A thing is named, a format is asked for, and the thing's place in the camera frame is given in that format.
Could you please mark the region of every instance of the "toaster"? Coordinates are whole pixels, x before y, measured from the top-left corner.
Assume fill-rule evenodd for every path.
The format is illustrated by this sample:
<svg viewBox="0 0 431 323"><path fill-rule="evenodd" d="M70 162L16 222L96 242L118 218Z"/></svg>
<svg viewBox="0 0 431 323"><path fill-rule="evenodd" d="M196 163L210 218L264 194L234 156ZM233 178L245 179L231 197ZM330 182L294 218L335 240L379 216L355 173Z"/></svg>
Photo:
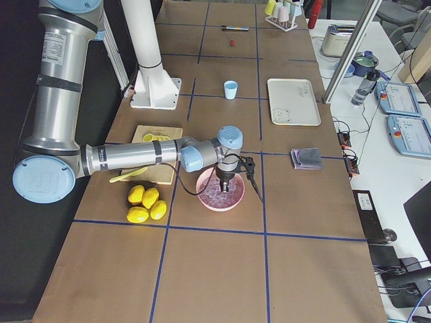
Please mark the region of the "toaster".
<svg viewBox="0 0 431 323"><path fill-rule="evenodd" d="M322 42L322 53L325 56L341 57L355 25L329 25Z"/></svg>

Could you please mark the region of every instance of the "white cup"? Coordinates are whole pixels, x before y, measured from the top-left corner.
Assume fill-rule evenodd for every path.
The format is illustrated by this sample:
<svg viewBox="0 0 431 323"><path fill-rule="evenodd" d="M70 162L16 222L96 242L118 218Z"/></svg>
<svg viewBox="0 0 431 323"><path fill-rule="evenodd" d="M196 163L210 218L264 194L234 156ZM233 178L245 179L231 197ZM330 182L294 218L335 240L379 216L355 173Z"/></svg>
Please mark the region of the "white cup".
<svg viewBox="0 0 431 323"><path fill-rule="evenodd" d="M235 81L224 82L224 96L228 100L232 100L236 96L236 90L238 89L238 83Z"/></svg>

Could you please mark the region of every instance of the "water bottle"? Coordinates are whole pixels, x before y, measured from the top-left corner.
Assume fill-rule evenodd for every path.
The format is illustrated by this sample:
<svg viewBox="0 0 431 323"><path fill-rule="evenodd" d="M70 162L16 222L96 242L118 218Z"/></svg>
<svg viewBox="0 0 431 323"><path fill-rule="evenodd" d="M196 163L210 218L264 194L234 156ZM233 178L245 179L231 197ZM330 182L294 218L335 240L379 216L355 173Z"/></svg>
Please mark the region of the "water bottle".
<svg viewBox="0 0 431 323"><path fill-rule="evenodd" d="M366 96L370 94L376 87L379 77L379 71L376 69L369 70L367 74L365 74L361 85L359 85L359 88L356 90L356 93L352 98L352 104L355 106L360 106L362 103L364 103Z"/></svg>

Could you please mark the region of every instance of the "pen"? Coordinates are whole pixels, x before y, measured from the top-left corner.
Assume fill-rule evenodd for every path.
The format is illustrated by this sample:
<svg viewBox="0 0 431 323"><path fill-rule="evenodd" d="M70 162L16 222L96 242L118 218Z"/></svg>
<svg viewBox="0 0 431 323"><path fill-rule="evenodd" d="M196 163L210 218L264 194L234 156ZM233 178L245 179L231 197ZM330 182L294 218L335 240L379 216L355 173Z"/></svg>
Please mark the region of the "pen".
<svg viewBox="0 0 431 323"><path fill-rule="evenodd" d="M238 27L238 26L222 26L222 30L235 30L238 32L248 32L248 27Z"/></svg>

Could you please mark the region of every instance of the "yellow lemon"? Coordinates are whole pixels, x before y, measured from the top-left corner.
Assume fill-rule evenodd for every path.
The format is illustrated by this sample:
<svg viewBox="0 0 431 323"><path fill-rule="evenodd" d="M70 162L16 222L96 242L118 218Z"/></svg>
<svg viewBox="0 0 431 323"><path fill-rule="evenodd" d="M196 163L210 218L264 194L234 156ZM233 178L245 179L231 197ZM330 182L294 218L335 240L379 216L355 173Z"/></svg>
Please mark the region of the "yellow lemon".
<svg viewBox="0 0 431 323"><path fill-rule="evenodd" d="M151 209L153 204L159 199L159 191L157 188L150 188L143 193L142 204L147 209Z"/></svg>
<svg viewBox="0 0 431 323"><path fill-rule="evenodd" d="M148 210L144 207L131 207L127 212L127 220L131 223L145 222L149 216Z"/></svg>
<svg viewBox="0 0 431 323"><path fill-rule="evenodd" d="M145 188L142 185L136 185L131 188L127 200L132 205L138 205L142 201L142 196L145 192Z"/></svg>
<svg viewBox="0 0 431 323"><path fill-rule="evenodd" d="M150 210L150 216L153 220L160 220L166 214L167 209L168 207L165 201L157 201Z"/></svg>
<svg viewBox="0 0 431 323"><path fill-rule="evenodd" d="M153 140L153 134L152 133L147 133L142 137L142 141L144 143L147 143L148 141L152 141Z"/></svg>

